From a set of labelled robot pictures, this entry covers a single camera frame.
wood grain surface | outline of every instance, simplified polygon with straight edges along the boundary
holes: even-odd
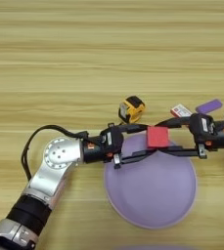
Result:
[[[0,220],[26,184],[20,155],[32,131],[56,123],[97,135],[119,121],[118,104],[130,95],[147,104],[142,122],[149,124],[178,103],[191,110],[214,98],[224,104],[224,1],[0,0]],[[213,115],[222,118],[224,106]],[[35,139],[33,173],[57,135]],[[185,130],[171,138],[192,145]],[[224,151],[193,161],[194,209],[162,230],[121,219],[106,197],[103,164],[80,166],[37,249],[224,249]]]

white label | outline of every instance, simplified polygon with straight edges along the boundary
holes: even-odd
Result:
[[[108,132],[108,144],[109,145],[112,144],[112,134],[111,134],[111,132]]]
[[[202,118],[202,127],[205,132],[208,132],[206,119]]]

round plate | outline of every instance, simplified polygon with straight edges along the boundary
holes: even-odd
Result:
[[[146,135],[125,140],[123,156],[144,150]],[[197,179],[189,158],[157,151],[144,160],[105,168],[105,186],[114,209],[128,222],[146,229],[161,229],[180,222],[196,196]]]

